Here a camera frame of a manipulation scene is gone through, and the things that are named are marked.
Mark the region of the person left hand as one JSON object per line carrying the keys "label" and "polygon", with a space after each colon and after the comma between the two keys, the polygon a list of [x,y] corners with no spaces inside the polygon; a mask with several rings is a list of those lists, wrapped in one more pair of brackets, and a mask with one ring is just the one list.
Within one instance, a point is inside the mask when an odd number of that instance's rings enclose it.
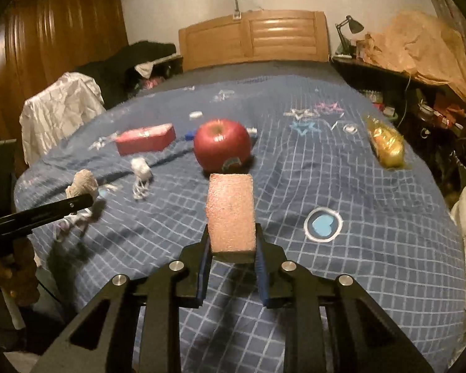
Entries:
{"label": "person left hand", "polygon": [[0,288],[20,306],[30,306],[39,300],[37,264],[31,241],[24,237],[14,241],[12,261],[0,259]]}

